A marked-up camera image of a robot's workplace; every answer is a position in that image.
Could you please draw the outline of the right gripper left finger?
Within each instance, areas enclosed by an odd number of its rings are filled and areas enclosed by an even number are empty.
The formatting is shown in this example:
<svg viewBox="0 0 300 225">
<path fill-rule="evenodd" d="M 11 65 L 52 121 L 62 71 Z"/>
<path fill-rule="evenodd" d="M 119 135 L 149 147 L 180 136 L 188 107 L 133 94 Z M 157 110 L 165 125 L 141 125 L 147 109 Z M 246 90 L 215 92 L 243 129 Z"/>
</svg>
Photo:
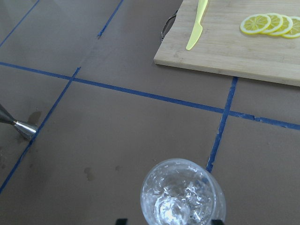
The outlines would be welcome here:
<svg viewBox="0 0 300 225">
<path fill-rule="evenodd" d="M 116 225 L 127 225 L 128 219 L 127 218 L 118 218 L 116 220 Z"/>
</svg>

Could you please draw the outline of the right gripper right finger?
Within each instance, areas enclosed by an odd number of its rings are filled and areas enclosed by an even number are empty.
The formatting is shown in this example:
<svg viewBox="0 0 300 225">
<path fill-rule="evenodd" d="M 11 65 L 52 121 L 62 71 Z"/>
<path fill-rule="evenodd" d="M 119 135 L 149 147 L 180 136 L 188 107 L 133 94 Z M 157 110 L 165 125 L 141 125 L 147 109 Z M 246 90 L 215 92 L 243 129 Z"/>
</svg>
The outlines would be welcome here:
<svg viewBox="0 0 300 225">
<path fill-rule="evenodd" d="M 221 219 L 212 219 L 211 224 L 212 225 L 225 225 L 225 223 Z"/>
</svg>

